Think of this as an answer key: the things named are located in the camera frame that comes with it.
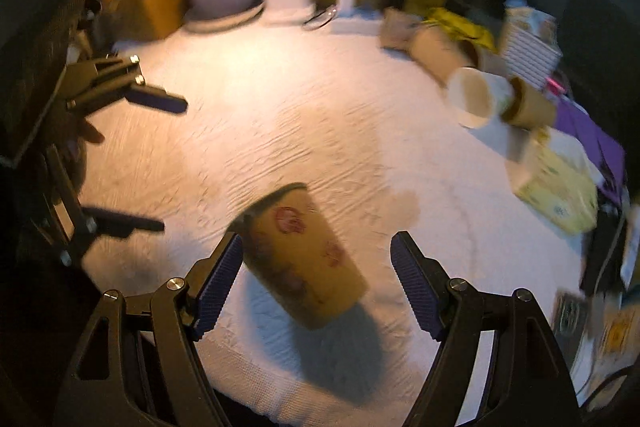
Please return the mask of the floral brown paper cup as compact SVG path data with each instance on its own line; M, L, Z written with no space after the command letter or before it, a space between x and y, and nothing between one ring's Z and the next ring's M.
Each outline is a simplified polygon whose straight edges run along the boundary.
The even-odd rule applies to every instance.
M306 329L321 329L356 305L368 284L308 186L291 183L256 200L229 225L247 269Z

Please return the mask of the plain brown paper cup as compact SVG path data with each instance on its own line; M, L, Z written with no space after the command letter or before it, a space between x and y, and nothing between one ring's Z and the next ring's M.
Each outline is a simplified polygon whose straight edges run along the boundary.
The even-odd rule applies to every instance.
M501 119L513 127L532 130L538 127L552 127L556 119L556 106L520 77L512 77L513 100Z

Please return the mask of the floral cup at back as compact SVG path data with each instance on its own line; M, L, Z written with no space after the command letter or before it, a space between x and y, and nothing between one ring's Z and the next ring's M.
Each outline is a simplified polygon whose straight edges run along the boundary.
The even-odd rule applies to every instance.
M411 39L422 25L422 18L395 8L384 11L378 42L383 49L407 52Z

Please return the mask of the white paper cup green print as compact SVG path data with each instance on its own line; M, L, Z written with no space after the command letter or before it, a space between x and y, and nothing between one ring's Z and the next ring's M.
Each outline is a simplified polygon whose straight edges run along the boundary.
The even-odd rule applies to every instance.
M514 88L500 75L460 67L450 75L446 95L458 124L477 129L500 117L511 106Z

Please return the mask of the brown cup line drawing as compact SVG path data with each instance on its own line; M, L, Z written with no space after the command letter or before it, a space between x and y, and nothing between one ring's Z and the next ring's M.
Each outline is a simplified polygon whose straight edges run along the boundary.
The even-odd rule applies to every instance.
M471 67L472 62L438 25L421 25L412 36L409 56L441 86L459 68Z

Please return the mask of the brown cup purple flowers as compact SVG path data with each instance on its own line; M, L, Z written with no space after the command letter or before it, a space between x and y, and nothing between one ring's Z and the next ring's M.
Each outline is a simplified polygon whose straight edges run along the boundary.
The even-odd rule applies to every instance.
M476 69L504 78L509 77L508 66L501 56L470 40L461 40L458 46Z

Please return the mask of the cardboard box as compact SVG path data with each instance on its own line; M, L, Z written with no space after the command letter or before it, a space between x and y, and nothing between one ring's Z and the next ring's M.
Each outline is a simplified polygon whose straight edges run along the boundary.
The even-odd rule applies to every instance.
M116 40L162 40L177 31L186 0L102 0L108 29Z

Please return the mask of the white plate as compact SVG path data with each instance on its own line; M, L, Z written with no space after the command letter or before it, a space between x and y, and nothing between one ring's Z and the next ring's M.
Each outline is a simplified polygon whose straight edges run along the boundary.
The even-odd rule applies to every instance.
M196 18L193 11L190 10L183 17L183 29L192 32L192 34L216 34L216 32L229 31L250 24L257 20L262 15L262 12L264 12L264 5L259 3L238 14L201 20Z

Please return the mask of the yellow tissue pack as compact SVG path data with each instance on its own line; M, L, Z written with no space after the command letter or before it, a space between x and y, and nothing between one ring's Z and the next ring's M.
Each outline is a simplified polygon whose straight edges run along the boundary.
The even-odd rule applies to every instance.
M573 135L547 126L529 132L509 181L516 197L565 233L596 227L603 176Z

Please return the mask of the white power strip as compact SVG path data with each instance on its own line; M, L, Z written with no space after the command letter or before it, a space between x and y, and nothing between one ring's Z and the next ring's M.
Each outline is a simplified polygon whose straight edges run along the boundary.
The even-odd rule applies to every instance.
M329 23L334 35L377 36L382 26L383 15L375 11L357 10L351 16L337 15Z

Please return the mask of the purple cloth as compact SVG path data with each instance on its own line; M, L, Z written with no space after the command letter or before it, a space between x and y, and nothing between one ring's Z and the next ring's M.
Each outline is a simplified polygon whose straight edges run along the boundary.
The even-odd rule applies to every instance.
M620 143L568 98L560 98L556 104L554 127L582 143L588 159L603 176L600 192L612 204L623 205L625 151Z

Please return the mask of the pink white carton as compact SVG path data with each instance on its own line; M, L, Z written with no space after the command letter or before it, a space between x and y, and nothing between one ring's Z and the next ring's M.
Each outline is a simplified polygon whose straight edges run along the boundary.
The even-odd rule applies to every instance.
M559 80L547 77L544 85L544 94L547 98L563 98L566 95L566 89Z

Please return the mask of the white slotted plastic basket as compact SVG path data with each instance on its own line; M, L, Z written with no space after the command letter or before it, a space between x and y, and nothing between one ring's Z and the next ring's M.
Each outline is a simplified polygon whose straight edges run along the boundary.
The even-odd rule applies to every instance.
M498 50L510 75L521 78L539 91L547 86L547 79L562 58L559 48L512 22L503 24Z

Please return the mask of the yellow plastic bag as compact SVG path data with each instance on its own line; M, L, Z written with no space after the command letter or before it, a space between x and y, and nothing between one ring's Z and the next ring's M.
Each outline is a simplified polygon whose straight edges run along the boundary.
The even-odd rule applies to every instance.
M424 24L437 25L451 40L469 41L492 53L498 51L495 37L488 28L445 8L431 8Z

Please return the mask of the sachets in basket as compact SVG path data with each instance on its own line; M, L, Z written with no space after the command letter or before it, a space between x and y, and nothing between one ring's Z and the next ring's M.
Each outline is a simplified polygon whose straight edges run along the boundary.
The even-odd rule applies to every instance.
M551 42L555 39L555 18L528 5L526 0L506 0L506 19L534 35L538 39Z

